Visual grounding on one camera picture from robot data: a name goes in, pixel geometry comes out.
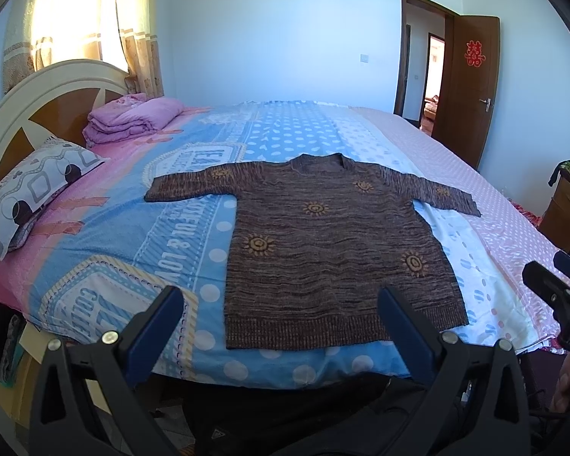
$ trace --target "beige curtain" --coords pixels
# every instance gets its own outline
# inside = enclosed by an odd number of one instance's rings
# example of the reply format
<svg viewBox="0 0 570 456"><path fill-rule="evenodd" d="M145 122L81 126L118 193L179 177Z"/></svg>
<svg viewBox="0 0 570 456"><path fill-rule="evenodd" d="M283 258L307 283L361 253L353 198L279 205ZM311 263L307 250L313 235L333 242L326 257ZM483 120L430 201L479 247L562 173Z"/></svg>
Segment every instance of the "beige curtain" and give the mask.
<svg viewBox="0 0 570 456"><path fill-rule="evenodd" d="M51 63L101 59L101 0L14 0L3 62L7 93Z"/></svg>
<svg viewBox="0 0 570 456"><path fill-rule="evenodd" d="M116 0L120 41L129 65L130 93L164 95L155 33L155 0Z"/></svg>

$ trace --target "headboard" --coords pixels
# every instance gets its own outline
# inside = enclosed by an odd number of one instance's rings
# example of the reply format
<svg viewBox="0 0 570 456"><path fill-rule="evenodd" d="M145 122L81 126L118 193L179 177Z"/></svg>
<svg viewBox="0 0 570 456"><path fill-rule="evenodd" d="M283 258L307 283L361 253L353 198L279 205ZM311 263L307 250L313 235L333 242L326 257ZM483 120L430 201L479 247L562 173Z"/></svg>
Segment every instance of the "headboard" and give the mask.
<svg viewBox="0 0 570 456"><path fill-rule="evenodd" d="M69 60L22 80L0 101L0 180L51 134L84 145L87 115L127 94L120 68Z"/></svg>

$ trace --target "patterned pillow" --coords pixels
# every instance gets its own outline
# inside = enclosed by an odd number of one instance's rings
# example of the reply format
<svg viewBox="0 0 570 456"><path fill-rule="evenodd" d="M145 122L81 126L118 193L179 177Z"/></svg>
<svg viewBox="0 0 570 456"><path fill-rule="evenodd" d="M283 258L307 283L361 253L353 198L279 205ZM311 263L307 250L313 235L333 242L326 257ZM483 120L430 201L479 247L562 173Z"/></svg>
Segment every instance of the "patterned pillow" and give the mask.
<svg viewBox="0 0 570 456"><path fill-rule="evenodd" d="M25 242L44 207L106 161L79 145L49 138L0 181L0 260Z"/></svg>

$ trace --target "sweater sleeve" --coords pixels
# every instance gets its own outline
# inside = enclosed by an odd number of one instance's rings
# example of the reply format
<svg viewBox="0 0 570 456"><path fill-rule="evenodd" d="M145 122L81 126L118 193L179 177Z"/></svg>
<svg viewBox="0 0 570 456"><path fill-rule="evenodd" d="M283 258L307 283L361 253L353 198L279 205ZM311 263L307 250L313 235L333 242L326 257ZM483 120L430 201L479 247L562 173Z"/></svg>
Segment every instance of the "sweater sleeve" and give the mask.
<svg viewBox="0 0 570 456"><path fill-rule="evenodd" d="M418 199L437 209L453 209L459 213L481 216L471 194L383 166L380 171L384 183L406 198Z"/></svg>
<svg viewBox="0 0 570 456"><path fill-rule="evenodd" d="M258 162L217 165L202 171L156 177L143 199L172 202L209 194L239 197L263 179L262 165Z"/></svg>

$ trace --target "brown sweater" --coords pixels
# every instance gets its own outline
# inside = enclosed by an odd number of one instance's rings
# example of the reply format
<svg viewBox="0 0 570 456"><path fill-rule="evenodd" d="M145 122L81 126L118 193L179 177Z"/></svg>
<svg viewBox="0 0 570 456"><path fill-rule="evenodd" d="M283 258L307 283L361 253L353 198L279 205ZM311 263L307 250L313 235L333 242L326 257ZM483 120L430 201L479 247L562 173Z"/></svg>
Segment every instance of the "brown sweater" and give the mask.
<svg viewBox="0 0 570 456"><path fill-rule="evenodd" d="M412 199L481 216L471 196L341 154L157 177L145 200L237 198L227 348L308 350L387 339L378 290L399 289L440 330L468 324L450 263Z"/></svg>

